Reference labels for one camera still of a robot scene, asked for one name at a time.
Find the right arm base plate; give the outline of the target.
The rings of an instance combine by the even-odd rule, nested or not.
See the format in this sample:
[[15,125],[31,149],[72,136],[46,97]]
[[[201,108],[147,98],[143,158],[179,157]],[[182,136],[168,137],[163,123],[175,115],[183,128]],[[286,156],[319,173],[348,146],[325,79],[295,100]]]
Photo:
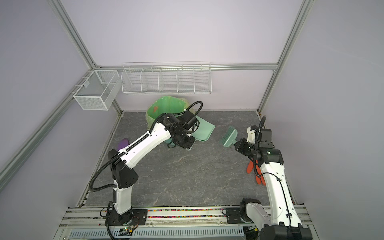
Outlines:
[[222,214],[226,217],[228,224],[253,224],[254,222],[246,217],[240,207],[229,207],[222,209]]

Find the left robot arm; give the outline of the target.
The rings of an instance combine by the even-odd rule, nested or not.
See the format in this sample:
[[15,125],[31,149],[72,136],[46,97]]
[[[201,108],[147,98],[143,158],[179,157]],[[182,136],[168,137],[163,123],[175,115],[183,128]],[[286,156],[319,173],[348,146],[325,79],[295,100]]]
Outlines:
[[[154,120],[149,130],[132,144],[119,151],[111,150],[108,153],[108,162],[96,171],[89,183],[91,192],[106,188],[114,190],[114,199],[107,207],[107,224],[112,222],[112,217],[117,217],[113,221],[116,225],[127,225],[133,220],[132,190],[139,178],[134,170],[135,166],[166,140],[171,140],[174,146],[189,150],[196,141],[192,134],[200,126],[197,115],[191,112],[191,107],[187,107],[181,113],[162,113]],[[105,168],[111,169],[113,183],[95,187],[97,177]]]

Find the green hand brush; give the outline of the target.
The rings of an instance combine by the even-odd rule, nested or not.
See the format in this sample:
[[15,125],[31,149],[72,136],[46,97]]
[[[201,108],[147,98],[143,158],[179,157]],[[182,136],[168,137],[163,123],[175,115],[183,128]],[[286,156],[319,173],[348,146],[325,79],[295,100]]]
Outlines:
[[229,126],[226,134],[221,139],[221,144],[225,148],[229,148],[230,146],[234,145],[237,142],[236,141],[237,136],[238,136],[238,131],[233,126]]

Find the green dustpan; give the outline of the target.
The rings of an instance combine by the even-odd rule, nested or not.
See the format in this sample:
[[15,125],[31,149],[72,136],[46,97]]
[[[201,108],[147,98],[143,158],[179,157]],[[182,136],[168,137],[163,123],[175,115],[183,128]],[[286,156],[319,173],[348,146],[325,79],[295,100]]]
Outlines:
[[200,117],[197,117],[197,120],[199,121],[200,124],[199,124],[199,127],[197,127],[197,124],[195,124],[195,131],[189,134],[189,136],[192,136],[195,138],[195,141],[192,144],[192,146],[187,149],[188,151],[192,149],[193,145],[196,142],[206,142],[210,138],[211,134],[213,133],[216,127],[215,125],[207,122],[206,120]]

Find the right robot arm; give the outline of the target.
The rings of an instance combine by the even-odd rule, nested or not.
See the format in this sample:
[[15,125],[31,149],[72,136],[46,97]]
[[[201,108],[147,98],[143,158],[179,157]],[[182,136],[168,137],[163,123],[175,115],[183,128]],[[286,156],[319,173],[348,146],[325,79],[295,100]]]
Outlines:
[[311,240],[311,230],[304,228],[288,188],[283,156],[272,142],[272,131],[264,128],[266,116],[258,126],[251,126],[247,138],[234,144],[237,152],[253,162],[255,175],[266,184],[271,213],[258,201],[243,199],[242,218],[253,222],[258,240]]

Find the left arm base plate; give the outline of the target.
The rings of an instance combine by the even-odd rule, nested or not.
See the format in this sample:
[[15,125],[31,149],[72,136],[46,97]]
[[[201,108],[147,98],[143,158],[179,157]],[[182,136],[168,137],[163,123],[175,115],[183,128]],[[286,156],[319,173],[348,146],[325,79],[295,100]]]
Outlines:
[[106,216],[105,225],[109,226],[141,226],[146,224],[147,209],[132,209],[119,215],[115,209],[110,209]]

